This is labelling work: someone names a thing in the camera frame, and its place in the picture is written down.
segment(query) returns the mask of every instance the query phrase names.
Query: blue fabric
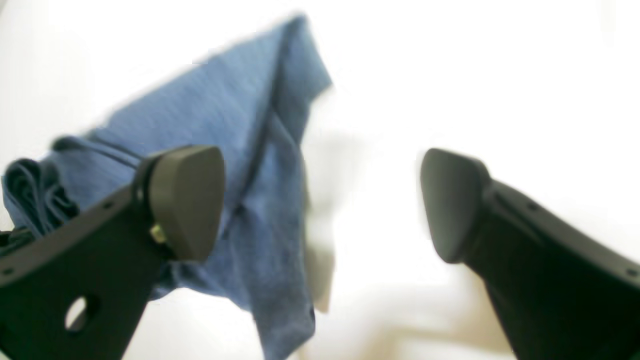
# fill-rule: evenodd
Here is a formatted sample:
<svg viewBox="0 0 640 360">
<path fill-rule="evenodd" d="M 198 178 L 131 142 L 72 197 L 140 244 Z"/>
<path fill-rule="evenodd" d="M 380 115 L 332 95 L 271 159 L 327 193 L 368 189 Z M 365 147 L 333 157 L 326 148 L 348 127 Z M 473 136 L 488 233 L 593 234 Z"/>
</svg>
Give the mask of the blue fabric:
<svg viewBox="0 0 640 360">
<path fill-rule="evenodd" d="M 58 140 L 46 159 L 11 164 L 5 206 L 16 227 L 41 237 L 130 182 L 142 157 L 218 146 L 227 178 L 216 247 L 204 266 L 169 264 L 153 297 L 181 287 L 227 297 L 252 312 L 265 358 L 285 359 L 315 329 L 300 142 L 311 101 L 328 86 L 297 17 L 114 112 L 104 127 Z"/>
</svg>

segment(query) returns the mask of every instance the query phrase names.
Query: screw hole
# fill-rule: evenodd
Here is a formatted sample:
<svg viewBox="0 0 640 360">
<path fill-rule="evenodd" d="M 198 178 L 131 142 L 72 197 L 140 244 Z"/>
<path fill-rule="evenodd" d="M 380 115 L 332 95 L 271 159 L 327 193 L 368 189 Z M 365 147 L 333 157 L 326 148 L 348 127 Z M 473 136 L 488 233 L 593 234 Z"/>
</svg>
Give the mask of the screw hole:
<svg viewBox="0 0 640 360">
<path fill-rule="evenodd" d="M 92 297 L 77 298 L 67 310 L 67 315 L 65 317 L 65 329 L 70 334 L 77 334 L 81 332 L 89 324 L 89 321 L 96 312 L 96 299 Z"/>
</svg>

